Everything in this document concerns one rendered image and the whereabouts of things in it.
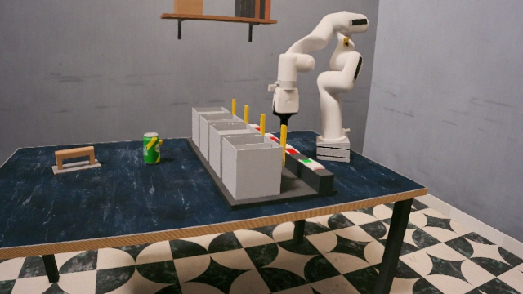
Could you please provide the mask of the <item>green drink can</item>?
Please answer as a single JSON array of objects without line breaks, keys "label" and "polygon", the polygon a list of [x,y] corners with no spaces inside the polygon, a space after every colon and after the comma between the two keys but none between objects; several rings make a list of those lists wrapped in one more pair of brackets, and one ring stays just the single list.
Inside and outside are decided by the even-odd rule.
[{"label": "green drink can", "polygon": [[160,161],[159,137],[157,133],[146,133],[143,138],[144,160],[149,165],[157,164]]}]

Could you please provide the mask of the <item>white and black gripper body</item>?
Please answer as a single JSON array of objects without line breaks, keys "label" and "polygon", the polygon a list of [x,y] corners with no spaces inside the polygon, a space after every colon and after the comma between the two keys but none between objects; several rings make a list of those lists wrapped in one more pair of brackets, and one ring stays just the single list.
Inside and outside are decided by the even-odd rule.
[{"label": "white and black gripper body", "polygon": [[272,109],[277,113],[296,113],[298,111],[297,88],[276,87]]}]

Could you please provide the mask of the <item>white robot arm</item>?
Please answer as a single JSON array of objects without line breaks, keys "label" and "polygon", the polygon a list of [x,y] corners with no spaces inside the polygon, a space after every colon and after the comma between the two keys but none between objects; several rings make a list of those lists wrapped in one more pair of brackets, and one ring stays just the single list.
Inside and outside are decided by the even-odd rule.
[{"label": "white robot arm", "polygon": [[365,33],[368,28],[369,21],[364,15],[349,12],[330,14],[310,35],[279,56],[278,80],[268,85],[268,91],[275,91],[276,87],[295,88],[297,72],[308,73],[315,67],[314,59],[305,54],[326,47],[337,33],[338,45],[329,62],[332,71],[321,73],[317,80],[322,122],[319,140],[323,142],[343,141],[346,139],[344,134],[351,131],[350,128],[342,128],[342,102],[338,93],[352,90],[363,67],[362,56],[355,52],[351,35]]}]

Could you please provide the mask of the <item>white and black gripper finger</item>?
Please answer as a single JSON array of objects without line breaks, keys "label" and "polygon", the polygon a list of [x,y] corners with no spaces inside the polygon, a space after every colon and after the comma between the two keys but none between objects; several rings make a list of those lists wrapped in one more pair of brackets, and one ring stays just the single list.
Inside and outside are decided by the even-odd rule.
[{"label": "white and black gripper finger", "polygon": [[[296,112],[297,113],[297,112]],[[289,118],[296,113],[284,113],[285,126],[288,126]]]},{"label": "white and black gripper finger", "polygon": [[279,116],[279,118],[280,118],[280,127],[281,127],[281,125],[285,125],[284,113],[277,113],[275,111],[275,109],[273,109],[272,114]]}]

